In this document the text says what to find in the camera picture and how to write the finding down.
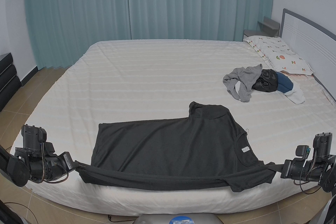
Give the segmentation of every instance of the white headboard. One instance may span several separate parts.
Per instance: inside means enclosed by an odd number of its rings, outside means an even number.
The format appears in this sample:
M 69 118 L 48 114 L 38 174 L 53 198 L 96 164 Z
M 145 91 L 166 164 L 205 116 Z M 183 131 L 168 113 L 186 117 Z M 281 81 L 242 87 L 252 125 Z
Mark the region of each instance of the white headboard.
M 316 80 L 336 98 L 336 35 L 315 22 L 283 10 L 279 36 L 314 71 Z

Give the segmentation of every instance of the black dresser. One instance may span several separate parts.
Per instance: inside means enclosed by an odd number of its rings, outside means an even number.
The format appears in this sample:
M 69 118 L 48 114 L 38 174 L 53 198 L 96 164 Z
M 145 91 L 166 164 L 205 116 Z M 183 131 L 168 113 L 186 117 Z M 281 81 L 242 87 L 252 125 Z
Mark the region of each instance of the black dresser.
M 22 86 L 11 53 L 0 56 L 0 111 Z

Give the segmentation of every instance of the bed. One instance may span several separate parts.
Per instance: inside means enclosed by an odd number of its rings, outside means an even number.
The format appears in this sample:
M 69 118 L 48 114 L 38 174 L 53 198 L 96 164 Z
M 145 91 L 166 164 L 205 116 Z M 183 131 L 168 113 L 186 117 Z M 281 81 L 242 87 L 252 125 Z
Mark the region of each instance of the bed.
M 307 22 L 293 14 L 284 15 L 282 38 L 298 54 L 302 50 L 300 46 L 305 46 L 305 51 L 309 46 L 309 50 L 317 53 L 314 46 L 300 41 L 301 37 L 297 34 L 301 31 L 299 21 L 302 25 Z M 309 26 L 320 32 L 315 26 Z M 311 43 L 314 38 L 319 41 L 313 30 L 307 28 L 302 31 L 309 35 L 306 38 L 308 42 Z M 335 43 L 328 48 L 329 57 L 324 58 L 330 60 L 334 57 L 334 47 Z M 316 74 L 320 74 L 317 77 L 326 89 L 336 96 L 322 72 L 325 66 L 316 65 L 309 52 L 302 57 Z M 249 103 L 235 100 L 226 91 L 223 76 L 235 67 L 260 63 L 267 68 L 263 59 L 246 42 L 98 42 L 51 87 L 27 124 L 42 126 L 57 154 L 69 151 L 73 159 L 88 164 L 99 123 L 187 117 L 192 101 L 229 108 L 237 123 L 248 129 L 249 143 L 255 155 L 265 163 L 283 163 L 285 159 L 292 159 L 296 146 L 306 144 L 312 147 L 317 133 L 336 133 L 336 104 L 312 76 L 292 76 L 306 97 L 305 103 L 300 105 L 292 103 L 281 92 L 254 91 Z M 328 66 L 335 71 L 336 65 L 333 64 Z M 19 134 L 11 153 L 14 153 L 15 147 L 21 146 L 22 137 Z M 331 153 L 336 153 L 335 143 Z M 304 187 L 307 189 L 315 185 L 309 183 Z M 129 216 L 144 213 L 233 213 L 259 208 L 300 191 L 292 180 L 280 179 L 279 173 L 272 184 L 265 183 L 240 193 L 233 193 L 229 187 L 146 191 L 99 186 L 85 184 L 77 172 L 72 172 L 69 179 L 61 184 L 28 182 L 27 187 L 45 198 L 73 208 Z

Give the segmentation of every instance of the patterned pillowcase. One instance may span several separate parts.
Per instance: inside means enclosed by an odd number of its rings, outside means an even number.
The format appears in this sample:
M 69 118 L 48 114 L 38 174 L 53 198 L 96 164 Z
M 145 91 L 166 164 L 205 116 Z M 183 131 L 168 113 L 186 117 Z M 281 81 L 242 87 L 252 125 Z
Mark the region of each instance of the patterned pillowcase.
M 273 70 L 289 74 L 312 75 L 309 64 L 294 53 L 280 37 L 254 35 L 248 42 Z

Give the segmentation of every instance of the gray towel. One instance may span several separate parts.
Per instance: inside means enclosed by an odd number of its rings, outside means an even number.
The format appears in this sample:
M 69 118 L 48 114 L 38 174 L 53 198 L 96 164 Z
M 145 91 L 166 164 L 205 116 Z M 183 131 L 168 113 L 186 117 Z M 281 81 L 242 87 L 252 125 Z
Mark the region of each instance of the gray towel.
M 233 98 L 240 100 L 241 102 L 248 102 L 251 98 L 252 86 L 261 75 L 262 65 L 259 64 L 254 67 L 240 67 L 234 68 L 233 71 L 223 77 L 223 84 L 231 93 Z M 238 93 L 234 87 L 236 83 L 240 81 L 240 87 Z

